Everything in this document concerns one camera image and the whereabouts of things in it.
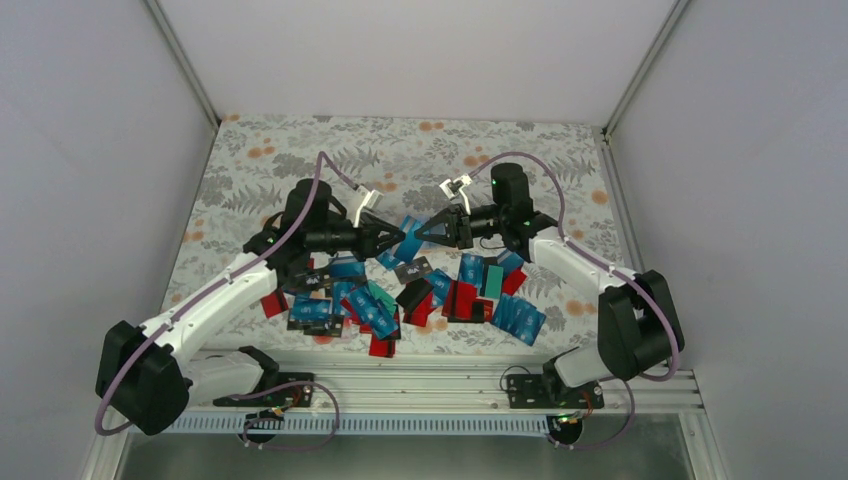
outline floral tablecloth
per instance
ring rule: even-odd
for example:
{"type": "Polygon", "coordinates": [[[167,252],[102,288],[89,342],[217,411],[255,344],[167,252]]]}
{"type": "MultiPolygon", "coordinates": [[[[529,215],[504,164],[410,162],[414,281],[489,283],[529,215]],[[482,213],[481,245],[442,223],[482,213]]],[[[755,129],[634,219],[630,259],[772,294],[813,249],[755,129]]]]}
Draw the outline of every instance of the floral tablecloth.
{"type": "MultiPolygon", "coordinates": [[[[319,150],[359,183],[385,193],[376,213],[399,224],[404,216],[427,218],[447,205],[438,184],[455,178],[504,151],[523,151],[549,162],[566,191],[567,231],[597,253],[616,261],[621,249],[608,204],[601,166],[589,126],[348,118],[327,116],[229,115],[221,125],[204,173],[191,220],[183,237],[163,308],[198,289],[229,264],[242,244],[258,232],[268,216],[282,210],[295,182],[311,177],[319,150]]],[[[523,159],[538,210],[556,218],[559,201],[536,165],[523,159]]],[[[480,178],[487,178],[487,173],[480,178]]],[[[325,168],[323,180],[342,201],[350,190],[325,168]]],[[[490,203],[488,182],[470,187],[472,205],[490,203]]],[[[485,241],[497,247],[496,239],[485,241]]],[[[500,250],[465,250],[496,255],[500,250]]],[[[434,267],[456,276],[460,252],[422,250],[434,267]]],[[[318,258],[318,265],[323,259],[318,258]]],[[[402,287],[394,273],[374,260],[368,277],[392,295],[402,287]]],[[[525,265],[527,281],[516,294],[547,315],[533,347],[488,325],[447,323],[434,312],[426,327],[402,325],[397,355],[556,354],[595,336],[596,310],[550,272],[525,265]]],[[[287,331],[284,315],[265,318],[258,305],[242,311],[206,345],[234,349],[368,351],[370,335],[346,326],[342,338],[311,337],[287,331]]]]}

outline table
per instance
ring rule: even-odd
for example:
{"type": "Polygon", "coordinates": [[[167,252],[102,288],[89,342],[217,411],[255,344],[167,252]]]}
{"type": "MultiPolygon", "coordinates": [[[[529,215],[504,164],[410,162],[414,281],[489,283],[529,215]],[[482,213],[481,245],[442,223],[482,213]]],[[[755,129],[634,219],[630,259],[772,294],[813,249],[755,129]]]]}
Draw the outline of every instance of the table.
{"type": "MultiPolygon", "coordinates": [[[[163,309],[197,290],[229,264],[242,244],[270,215],[285,206],[288,191],[311,177],[319,150],[325,150],[355,181],[385,193],[376,213],[399,224],[407,215],[424,219],[448,201],[439,190],[444,179],[468,172],[504,151],[523,151],[549,162],[566,191],[568,233],[597,253],[621,261],[616,233],[592,130],[579,124],[421,120],[381,117],[230,115],[221,125],[201,182],[163,309]]],[[[556,218],[559,201],[553,185],[536,165],[525,167],[536,208],[556,218]]],[[[487,172],[479,177],[488,178],[487,172]]],[[[324,169],[322,179],[344,200],[350,190],[324,169]]],[[[488,182],[469,187],[472,205],[491,202],[488,182]]],[[[497,239],[484,241],[499,245],[497,239]]],[[[479,243],[466,252],[495,255],[479,243]]],[[[456,276],[460,252],[422,250],[434,267],[456,276]]],[[[317,259],[318,265],[324,261],[317,259]]],[[[393,272],[374,260],[368,277],[392,295],[400,293],[393,272]]],[[[576,291],[550,272],[525,265],[527,281],[516,294],[547,315],[529,347],[488,325],[450,323],[434,312],[426,327],[402,325],[396,355],[416,354],[558,354],[596,336],[597,312],[576,291]]],[[[242,311],[207,343],[208,349],[260,349],[362,352],[369,335],[345,328],[342,338],[305,336],[287,331],[285,314],[265,318],[255,304],[242,311]]]]}

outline purple cable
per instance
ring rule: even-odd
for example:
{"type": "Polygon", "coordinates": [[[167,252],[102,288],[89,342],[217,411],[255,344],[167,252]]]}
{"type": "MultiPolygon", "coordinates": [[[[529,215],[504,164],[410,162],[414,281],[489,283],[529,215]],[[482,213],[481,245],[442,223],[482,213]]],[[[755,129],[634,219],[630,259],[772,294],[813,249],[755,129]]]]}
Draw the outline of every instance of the purple cable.
{"type": "MultiPolygon", "coordinates": [[[[627,421],[624,422],[624,426],[621,427],[621,430],[619,430],[618,433],[604,440],[603,442],[593,443],[590,445],[566,445],[565,448],[569,450],[582,451],[604,448],[606,446],[609,446],[609,444],[611,444],[612,442],[621,438],[625,433],[627,433],[628,430],[630,430],[630,427],[633,426],[633,420],[636,419],[636,399],[633,397],[633,388],[630,387],[629,383],[624,382],[624,388],[627,389],[627,395],[630,397],[630,413],[627,414],[627,421]]],[[[550,434],[546,436],[548,438],[548,441],[554,444],[554,448],[559,448],[559,443],[554,440],[554,438],[550,434]]]]}
{"type": "Polygon", "coordinates": [[[493,162],[496,162],[496,161],[498,161],[502,158],[506,158],[506,157],[524,157],[524,158],[530,159],[530,160],[536,162],[536,165],[539,165],[540,167],[542,167],[542,170],[545,171],[545,174],[551,178],[551,181],[554,184],[554,188],[556,188],[556,190],[557,190],[557,195],[559,196],[559,219],[557,220],[557,232],[559,233],[559,238],[565,238],[565,230],[563,230],[563,228],[562,228],[563,218],[565,217],[565,193],[563,193],[562,187],[560,186],[559,182],[556,179],[556,174],[553,172],[553,170],[548,168],[547,165],[545,165],[545,162],[539,160],[538,158],[536,158],[533,155],[530,155],[529,153],[504,152],[504,153],[500,153],[500,154],[495,155],[494,157],[486,160],[486,162],[483,163],[483,165],[480,165],[479,167],[472,170],[471,173],[468,174],[468,176],[471,177],[471,178],[474,178],[477,175],[479,175],[480,172],[484,168],[488,167],[493,162]]]}
{"type": "MultiPolygon", "coordinates": [[[[471,177],[471,178],[474,178],[484,168],[488,167],[493,162],[496,162],[496,161],[498,161],[502,158],[506,158],[506,157],[524,157],[524,158],[530,159],[533,162],[535,162],[537,165],[542,167],[542,170],[545,171],[545,174],[547,174],[547,176],[551,178],[551,181],[554,184],[554,188],[556,188],[557,195],[559,196],[559,219],[557,220],[557,233],[559,233],[559,237],[561,239],[565,239],[565,230],[563,229],[563,226],[562,226],[563,225],[563,219],[565,217],[565,194],[563,193],[562,187],[560,186],[559,181],[557,180],[557,177],[554,174],[554,172],[550,168],[548,168],[548,166],[545,165],[545,163],[542,162],[541,160],[539,160],[537,157],[530,155],[529,153],[524,153],[524,152],[504,152],[504,153],[495,155],[494,157],[490,158],[485,163],[483,163],[479,167],[472,170],[468,174],[468,176],[471,177]]],[[[592,264],[594,264],[594,265],[596,265],[596,266],[598,266],[598,267],[600,267],[604,270],[609,270],[610,264],[603,262],[601,260],[598,260],[593,255],[591,255],[589,252],[587,252],[583,248],[579,247],[576,243],[571,242],[571,241],[566,241],[565,244],[569,248],[571,248],[572,250],[577,252],[581,257],[583,257],[587,261],[591,262],[592,264]]],[[[653,380],[653,381],[656,381],[656,382],[664,382],[664,381],[672,378],[674,376],[674,374],[677,373],[677,369],[680,366],[680,350],[677,348],[677,337],[674,335],[674,331],[671,329],[671,323],[668,321],[668,318],[665,316],[662,309],[660,309],[660,306],[657,305],[657,302],[655,302],[654,299],[651,298],[650,295],[648,295],[648,292],[646,292],[642,287],[640,287],[636,282],[634,282],[633,279],[629,278],[627,275],[624,275],[623,273],[619,272],[618,270],[613,270],[612,274],[615,275],[616,277],[624,280],[628,285],[630,285],[636,291],[637,294],[639,294],[640,297],[642,297],[643,300],[645,300],[645,303],[648,304],[648,306],[651,308],[651,310],[654,311],[654,314],[656,314],[657,318],[659,318],[660,323],[663,326],[663,330],[665,330],[666,335],[668,335],[668,342],[669,342],[669,344],[671,344],[671,365],[669,365],[668,372],[665,375],[662,375],[662,376],[659,376],[659,377],[655,376],[655,375],[648,375],[647,373],[643,373],[640,376],[642,378],[646,378],[648,380],[653,380]]]]}
{"type": "MultiPolygon", "coordinates": [[[[353,183],[353,182],[350,181],[349,178],[344,176],[344,174],[342,174],[340,170],[338,170],[338,167],[336,167],[335,164],[333,164],[333,161],[330,160],[330,157],[328,157],[325,152],[323,152],[323,151],[318,152],[318,159],[315,163],[315,175],[312,177],[312,186],[309,189],[309,195],[306,197],[306,205],[303,207],[303,210],[301,210],[300,214],[298,214],[297,218],[294,220],[294,223],[292,223],[291,227],[289,227],[289,229],[286,231],[286,233],[283,234],[282,238],[280,238],[280,240],[276,244],[271,246],[271,248],[266,250],[265,253],[263,253],[262,255],[256,257],[255,259],[246,263],[241,268],[238,268],[234,272],[232,272],[230,274],[230,279],[237,278],[242,273],[250,270],[251,268],[255,267],[260,262],[264,261],[270,255],[272,255],[274,252],[276,252],[280,247],[282,247],[283,244],[286,243],[286,241],[288,241],[288,239],[291,238],[292,235],[294,235],[294,232],[297,230],[298,227],[300,227],[300,224],[303,223],[303,220],[306,218],[306,214],[309,212],[309,208],[312,206],[313,200],[315,200],[315,193],[318,191],[318,182],[321,179],[321,165],[323,164],[322,160],[327,162],[327,164],[330,165],[330,168],[333,169],[333,171],[335,171],[336,173],[338,173],[339,176],[343,177],[342,180],[345,180],[346,183],[347,182],[349,182],[348,184],[353,183]]],[[[227,280],[222,278],[222,279],[218,280],[217,282],[213,283],[212,285],[209,285],[208,287],[206,287],[202,291],[200,291],[194,297],[190,298],[188,301],[186,301],[186,303],[182,307],[177,309],[177,311],[174,312],[173,315],[171,315],[172,323],[177,323],[180,320],[180,318],[182,318],[182,316],[186,314],[186,312],[191,310],[192,307],[194,307],[195,305],[200,303],[203,299],[205,299],[206,297],[211,295],[212,292],[216,291],[217,289],[221,288],[222,286],[224,286],[226,284],[227,284],[227,280]]],[[[124,365],[121,366],[121,369],[118,370],[118,373],[117,373],[117,375],[115,375],[115,378],[112,379],[112,383],[109,384],[109,388],[106,389],[106,392],[103,394],[103,399],[100,401],[100,405],[97,407],[97,414],[94,416],[94,430],[98,434],[103,435],[103,436],[109,436],[109,435],[114,435],[116,433],[122,432],[125,429],[129,428],[129,426],[130,426],[129,422],[127,422],[127,423],[125,423],[125,424],[123,424],[119,427],[113,428],[113,429],[103,428],[103,417],[106,415],[106,409],[109,408],[109,403],[112,402],[112,397],[115,395],[115,391],[118,389],[118,385],[120,385],[121,381],[123,381],[124,377],[126,377],[127,372],[129,372],[130,368],[132,368],[132,366],[139,359],[139,357],[141,357],[141,355],[148,348],[150,348],[150,346],[153,344],[153,342],[155,342],[156,339],[158,339],[160,336],[162,336],[162,334],[164,334],[165,331],[167,331],[168,328],[169,328],[169,326],[167,324],[164,324],[161,327],[159,327],[159,329],[156,330],[156,332],[154,332],[153,335],[148,337],[147,340],[145,340],[132,353],[132,355],[130,355],[130,357],[127,359],[127,361],[124,362],[124,365]]]]}
{"type": "Polygon", "coordinates": [[[321,440],[320,442],[316,443],[315,445],[309,445],[307,447],[287,447],[287,446],[284,446],[284,445],[275,447],[275,446],[264,446],[263,444],[251,442],[250,440],[247,439],[247,431],[250,430],[250,427],[256,425],[257,423],[261,423],[261,422],[264,422],[264,421],[267,421],[267,420],[276,420],[276,419],[270,419],[270,418],[258,418],[257,417],[257,418],[254,418],[253,420],[250,420],[249,422],[244,424],[244,430],[242,431],[241,439],[244,441],[245,445],[253,445],[253,446],[258,447],[261,450],[272,450],[272,451],[277,451],[277,452],[301,452],[302,453],[302,452],[309,452],[309,451],[312,451],[312,450],[317,450],[317,449],[323,447],[324,445],[326,445],[327,443],[329,443],[329,441],[332,440],[333,437],[336,436],[336,432],[339,430],[339,425],[341,424],[341,410],[339,409],[339,402],[338,402],[338,400],[336,400],[336,396],[333,395],[333,392],[331,392],[327,387],[321,385],[320,383],[315,383],[315,382],[310,382],[310,381],[305,381],[305,380],[304,381],[297,381],[297,382],[289,382],[289,383],[284,383],[282,385],[277,385],[276,387],[273,387],[273,388],[269,388],[268,390],[265,390],[264,392],[249,393],[249,394],[246,394],[246,395],[231,395],[230,398],[232,398],[233,400],[252,400],[254,398],[263,397],[265,395],[269,395],[271,393],[278,392],[280,390],[284,390],[286,388],[298,387],[298,386],[301,386],[301,385],[311,386],[311,387],[315,387],[319,390],[322,390],[324,393],[327,394],[328,397],[330,397],[330,400],[333,402],[333,408],[336,411],[336,419],[333,422],[332,430],[330,430],[330,433],[327,434],[326,437],[324,437],[324,440],[321,440]]]}

